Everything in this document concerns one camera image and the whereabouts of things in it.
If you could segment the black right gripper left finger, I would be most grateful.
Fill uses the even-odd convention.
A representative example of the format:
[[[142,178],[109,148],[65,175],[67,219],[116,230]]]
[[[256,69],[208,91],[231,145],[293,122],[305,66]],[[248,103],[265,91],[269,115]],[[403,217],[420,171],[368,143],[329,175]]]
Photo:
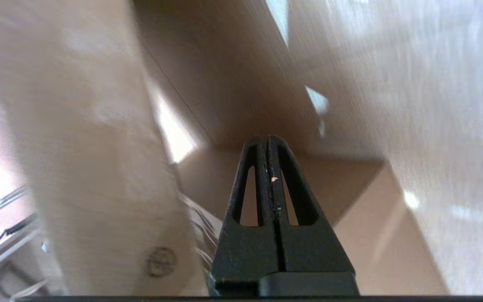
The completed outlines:
[[[262,137],[244,143],[209,272],[212,296],[258,296],[260,281],[284,272],[278,203],[268,171],[267,143]],[[249,170],[254,169],[257,225],[240,222]]]

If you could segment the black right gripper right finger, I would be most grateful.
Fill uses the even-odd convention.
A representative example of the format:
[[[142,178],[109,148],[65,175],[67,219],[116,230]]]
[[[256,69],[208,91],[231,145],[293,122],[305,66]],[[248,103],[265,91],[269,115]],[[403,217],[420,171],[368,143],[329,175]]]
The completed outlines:
[[[278,136],[267,140],[267,171],[280,271],[354,273],[292,150]]]

